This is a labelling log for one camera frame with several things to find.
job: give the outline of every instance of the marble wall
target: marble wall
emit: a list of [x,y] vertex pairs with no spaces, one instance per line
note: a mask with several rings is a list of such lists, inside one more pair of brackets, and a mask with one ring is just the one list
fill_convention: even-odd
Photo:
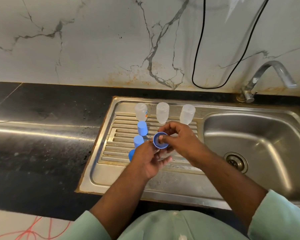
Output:
[[[0,0],[0,81],[200,91],[191,82],[204,0]],[[194,80],[223,83],[264,0],[206,0]],[[237,92],[281,61],[298,88],[268,69],[256,89],[300,96],[300,0],[270,0],[244,60],[222,88]]]

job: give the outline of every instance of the person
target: person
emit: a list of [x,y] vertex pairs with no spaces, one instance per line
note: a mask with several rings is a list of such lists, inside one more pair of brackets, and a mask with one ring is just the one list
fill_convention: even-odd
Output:
[[173,149],[201,169],[248,229],[252,240],[300,239],[300,208],[266,190],[212,152],[189,126],[170,121],[161,127],[159,142],[169,147],[157,152],[151,141],[138,146],[131,163],[102,198],[84,212],[61,239],[246,239],[227,224],[200,212],[158,210],[127,227],[147,182],[171,161],[158,160]]

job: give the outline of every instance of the blue plastic bottle cap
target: blue plastic bottle cap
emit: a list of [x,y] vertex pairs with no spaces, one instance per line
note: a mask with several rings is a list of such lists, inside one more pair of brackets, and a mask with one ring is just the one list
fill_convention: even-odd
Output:
[[164,132],[158,132],[158,133],[156,133],[153,136],[153,144],[155,145],[156,148],[165,149],[165,148],[168,147],[169,144],[168,143],[159,143],[158,138],[161,135],[167,135],[167,133],[164,133]]
[[140,146],[142,143],[144,143],[144,139],[142,136],[135,136],[133,138],[133,143],[134,143],[134,147],[137,148],[138,146]]
[[134,151],[136,149],[132,149],[131,151],[129,151],[129,154],[128,154],[128,157],[129,157],[129,160],[131,161],[132,160],[132,157],[133,157],[133,154],[134,154]]
[[140,136],[145,136],[148,134],[147,123],[145,121],[138,122],[138,134]]

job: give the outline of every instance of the cable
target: cable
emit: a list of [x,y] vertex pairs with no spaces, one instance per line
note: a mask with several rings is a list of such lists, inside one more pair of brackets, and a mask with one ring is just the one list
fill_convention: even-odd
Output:
[[196,61],[197,61],[197,56],[198,56],[198,52],[199,52],[199,47],[200,47],[200,43],[201,43],[201,40],[202,40],[202,35],[204,33],[204,23],[205,23],[205,19],[206,19],[206,0],[203,0],[203,21],[202,21],[202,29],[201,29],[201,35],[200,35],[200,39],[199,39],[199,43],[198,43],[198,47],[197,47],[197,52],[195,53],[195,58],[194,58],[194,64],[193,64],[193,72],[192,72],[192,83],[198,87],[198,88],[202,88],[202,89],[216,89],[216,88],[221,88],[223,87],[229,80],[229,78],[231,77],[232,73],[235,71],[235,69],[237,68],[237,66],[239,65],[239,63],[242,61],[242,59],[244,58],[244,55],[246,54],[247,52],[247,49],[248,49],[248,46],[249,46],[249,43],[250,43],[250,40],[251,40],[251,37],[252,37],[252,34],[253,34],[253,31],[259,21],[259,18],[264,10],[264,8],[266,7],[267,3],[268,3],[269,0],[265,0],[264,1],[264,5],[262,7],[262,9],[260,10],[259,12],[259,15],[258,17],[256,18],[256,21],[252,27],[252,30],[251,30],[251,33],[250,33],[250,36],[249,36],[249,39],[248,39],[248,42],[247,42],[247,46],[246,48],[244,49],[244,52],[243,52],[243,55],[241,56],[240,60],[237,62],[236,66],[233,68],[232,72],[230,73],[230,75],[228,76],[227,80],[220,86],[217,86],[217,87],[210,87],[210,88],[205,88],[205,87],[200,87],[198,86],[197,84],[195,84],[195,82],[193,81],[193,77],[194,77],[194,74],[195,74],[195,69],[196,69]]

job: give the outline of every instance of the sink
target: sink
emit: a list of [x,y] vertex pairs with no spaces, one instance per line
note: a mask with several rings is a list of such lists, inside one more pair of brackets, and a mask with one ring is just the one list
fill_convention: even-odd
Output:
[[[148,106],[149,140],[161,126],[156,105],[170,105],[169,120],[179,120],[182,106],[196,113],[189,125],[198,139],[229,164],[300,207],[300,110],[251,104],[114,97],[79,182],[78,192],[104,194],[129,164],[138,134],[134,107]],[[152,178],[144,200],[230,209],[202,171],[176,152]]]

